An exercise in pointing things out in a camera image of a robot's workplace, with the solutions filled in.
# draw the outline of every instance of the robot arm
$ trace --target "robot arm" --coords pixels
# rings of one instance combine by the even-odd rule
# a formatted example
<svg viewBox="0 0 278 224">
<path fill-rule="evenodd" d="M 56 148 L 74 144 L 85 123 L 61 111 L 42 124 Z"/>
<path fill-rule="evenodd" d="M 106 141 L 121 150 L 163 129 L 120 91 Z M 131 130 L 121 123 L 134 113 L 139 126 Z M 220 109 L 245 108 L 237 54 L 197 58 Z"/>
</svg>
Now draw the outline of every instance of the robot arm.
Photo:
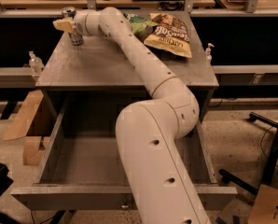
<svg viewBox="0 0 278 224">
<path fill-rule="evenodd" d="M 119 10 L 83 10 L 74 23 L 82 35 L 111 37 L 152 97 L 122 110 L 116 125 L 118 151 L 143 223 L 210 223 L 175 146 L 198 121 L 195 96 L 132 34 Z"/>
</svg>

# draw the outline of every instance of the metal can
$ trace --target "metal can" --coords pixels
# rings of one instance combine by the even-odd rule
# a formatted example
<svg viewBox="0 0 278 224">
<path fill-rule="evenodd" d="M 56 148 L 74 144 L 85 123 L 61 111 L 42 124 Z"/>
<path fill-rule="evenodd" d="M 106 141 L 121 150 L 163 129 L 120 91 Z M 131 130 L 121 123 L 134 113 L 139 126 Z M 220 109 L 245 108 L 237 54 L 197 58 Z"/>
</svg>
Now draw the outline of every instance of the metal can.
<svg viewBox="0 0 278 224">
<path fill-rule="evenodd" d="M 74 18 L 76 15 L 76 9 L 74 7 L 65 7 L 62 10 L 63 18 Z M 69 34 L 71 42 L 73 45 L 81 45 L 83 43 L 83 37 L 80 35 L 76 29 L 74 29 L 73 33 Z"/>
</svg>

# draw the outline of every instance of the bottle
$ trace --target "bottle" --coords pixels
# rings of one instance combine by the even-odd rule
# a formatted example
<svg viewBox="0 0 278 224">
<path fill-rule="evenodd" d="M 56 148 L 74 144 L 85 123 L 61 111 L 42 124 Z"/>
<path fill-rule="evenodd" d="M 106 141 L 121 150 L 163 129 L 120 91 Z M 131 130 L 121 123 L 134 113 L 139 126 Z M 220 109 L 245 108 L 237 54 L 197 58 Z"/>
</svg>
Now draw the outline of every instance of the bottle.
<svg viewBox="0 0 278 224">
<path fill-rule="evenodd" d="M 32 68 L 35 74 L 41 74 L 45 67 L 42 60 L 39 57 L 35 56 L 32 50 L 29 51 L 29 56 L 29 66 Z"/>
<path fill-rule="evenodd" d="M 206 54 L 206 66 L 211 65 L 212 62 L 212 55 L 211 55 L 211 48 L 214 48 L 215 46 L 212 43 L 207 44 L 207 49 L 205 50 Z"/>
</svg>

